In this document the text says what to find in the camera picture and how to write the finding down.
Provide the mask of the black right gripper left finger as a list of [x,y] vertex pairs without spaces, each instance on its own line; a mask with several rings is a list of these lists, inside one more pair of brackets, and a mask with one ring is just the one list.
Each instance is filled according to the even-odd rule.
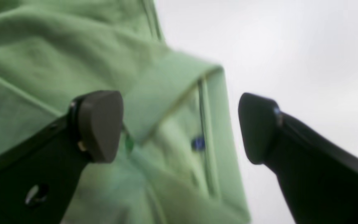
[[119,91],[95,91],[66,115],[0,155],[0,224],[59,224],[81,173],[111,163],[123,124]]

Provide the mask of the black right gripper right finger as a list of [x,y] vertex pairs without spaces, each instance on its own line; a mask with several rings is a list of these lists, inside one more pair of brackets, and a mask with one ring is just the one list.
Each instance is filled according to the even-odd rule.
[[268,167],[297,224],[358,224],[358,158],[276,101],[244,93],[238,116],[245,154]]

